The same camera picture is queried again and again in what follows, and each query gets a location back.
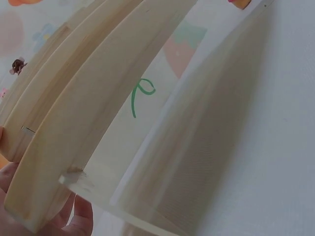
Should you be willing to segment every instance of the hand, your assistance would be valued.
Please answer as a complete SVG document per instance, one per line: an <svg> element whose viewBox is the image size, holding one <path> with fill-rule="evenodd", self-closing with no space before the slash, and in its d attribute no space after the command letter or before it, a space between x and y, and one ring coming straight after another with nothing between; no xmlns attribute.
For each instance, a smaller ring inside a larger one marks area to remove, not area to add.
<svg viewBox="0 0 315 236"><path fill-rule="evenodd" d="M18 167L10 163L0 170L0 235L28 236L33 235L24 226L15 221L4 209L3 203L9 185ZM67 226L74 202L74 216ZM71 194L63 209L51 220L38 236L90 236L93 230L93 211L89 202L75 194Z"/></svg>

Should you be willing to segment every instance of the pink circle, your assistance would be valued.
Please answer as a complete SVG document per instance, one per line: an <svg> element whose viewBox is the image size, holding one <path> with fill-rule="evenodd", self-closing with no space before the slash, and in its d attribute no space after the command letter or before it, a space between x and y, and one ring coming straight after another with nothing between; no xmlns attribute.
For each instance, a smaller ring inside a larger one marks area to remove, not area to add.
<svg viewBox="0 0 315 236"><path fill-rule="evenodd" d="M23 21L14 11L0 14L0 57L15 52L24 39Z"/></svg>

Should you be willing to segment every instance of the wooden toy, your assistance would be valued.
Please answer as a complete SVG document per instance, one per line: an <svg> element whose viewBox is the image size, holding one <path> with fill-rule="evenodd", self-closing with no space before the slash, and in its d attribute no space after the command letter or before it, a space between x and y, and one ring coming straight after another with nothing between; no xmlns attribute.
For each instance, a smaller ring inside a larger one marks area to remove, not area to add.
<svg viewBox="0 0 315 236"><path fill-rule="evenodd" d="M23 69L23 73L18 76L10 92L6 94L3 102L0 104L0 124L5 127L3 142L0 143L0 152L9 161L19 162L25 148L31 140L29 132L23 130L25 126L23 122L26 120L29 112L32 112L34 103L37 102L35 93L44 92L44 90L39 90L40 85L47 80L50 81L49 79L53 76L49 74L49 71L42 69L42 67L50 67L52 65L53 58L56 58L58 55L60 56L64 50L64 47L58 50L57 48L66 39L69 43L71 38L68 39L67 37L103 2L104 0L95 0L87 8L79 10L68 22L63 24L48 39L47 43L28 63L28 66ZM40 114L36 114L36 117L42 119Z"/></svg>
<svg viewBox="0 0 315 236"><path fill-rule="evenodd" d="M60 177L82 172L139 78L196 1L104 1L29 62L15 85L19 96L16 91L6 96L0 113L5 128L0 150L8 160L21 161L5 199L16 220L36 233L59 212L70 194ZM67 24L58 30L65 31ZM110 210L149 232L175 235Z"/></svg>

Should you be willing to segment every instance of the curved wooden plank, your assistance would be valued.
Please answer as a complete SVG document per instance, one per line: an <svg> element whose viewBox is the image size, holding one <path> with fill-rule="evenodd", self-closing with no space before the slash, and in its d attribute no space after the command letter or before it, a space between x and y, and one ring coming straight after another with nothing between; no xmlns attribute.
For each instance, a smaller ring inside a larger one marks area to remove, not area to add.
<svg viewBox="0 0 315 236"><path fill-rule="evenodd" d="M19 162L32 137L59 94L104 38L142 0L107 0L100 5L51 55L12 110L4 127L0 150Z"/></svg>
<svg viewBox="0 0 315 236"><path fill-rule="evenodd" d="M28 62L28 66L17 77L0 104L0 125L4 125L24 90L51 54L103 1L105 0L95 0L88 7L78 10L66 23L54 32L39 52Z"/></svg>
<svg viewBox="0 0 315 236"><path fill-rule="evenodd" d="M71 79L36 132L6 196L6 209L28 229L36 232L56 214L56 205L62 207L60 196L67 190L59 177L84 168L140 76L196 1L144 0Z"/></svg>

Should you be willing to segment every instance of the strawberry decal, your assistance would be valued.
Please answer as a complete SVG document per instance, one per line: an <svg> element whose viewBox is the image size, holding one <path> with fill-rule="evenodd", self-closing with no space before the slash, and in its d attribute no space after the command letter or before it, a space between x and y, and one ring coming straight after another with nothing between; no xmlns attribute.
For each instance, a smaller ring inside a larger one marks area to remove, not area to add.
<svg viewBox="0 0 315 236"><path fill-rule="evenodd" d="M182 21L164 45L166 59L177 78L180 78L196 52L207 29Z"/></svg>

